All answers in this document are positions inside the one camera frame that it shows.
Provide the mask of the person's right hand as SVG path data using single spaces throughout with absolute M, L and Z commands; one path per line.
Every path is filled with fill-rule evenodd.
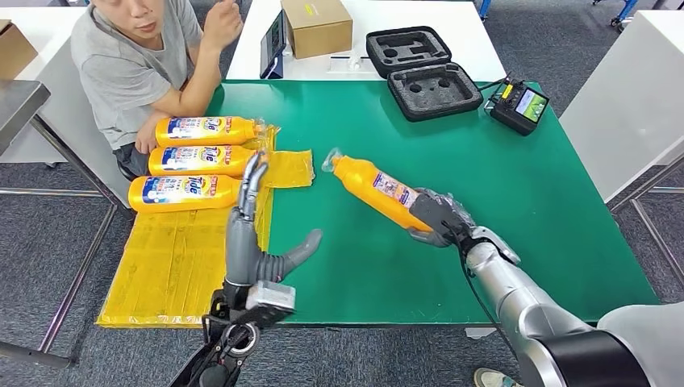
M 241 33 L 240 8 L 234 1 L 218 1 L 206 15 L 200 50 L 221 52 Z

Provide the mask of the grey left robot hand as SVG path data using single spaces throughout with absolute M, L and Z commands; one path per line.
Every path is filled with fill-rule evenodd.
M 268 170 L 265 153 L 258 151 L 248 160 L 237 202 L 232 207 L 226 236 L 226 275 L 230 285 L 249 287 L 258 281 L 281 282 L 319 248 L 323 238 L 320 229 L 311 230 L 295 248 L 274 255 L 258 246 L 255 218 L 261 178 Z

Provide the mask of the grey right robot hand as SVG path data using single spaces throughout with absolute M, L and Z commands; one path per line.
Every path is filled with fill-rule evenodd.
M 420 231 L 415 227 L 408 227 L 407 233 L 412 239 L 446 248 L 461 241 L 464 235 L 470 235 L 470 229 L 476 224 L 463 205 L 450 193 L 437 193 L 423 187 L 416 188 L 415 191 L 418 196 L 409 208 L 409 213 L 431 230 Z

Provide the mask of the person's left hand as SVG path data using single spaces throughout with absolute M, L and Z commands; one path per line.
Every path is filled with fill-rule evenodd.
M 135 141 L 135 148 L 141 154 L 149 154 L 156 148 L 156 125 L 165 117 L 161 112 L 154 110 L 149 118 L 138 130 Z

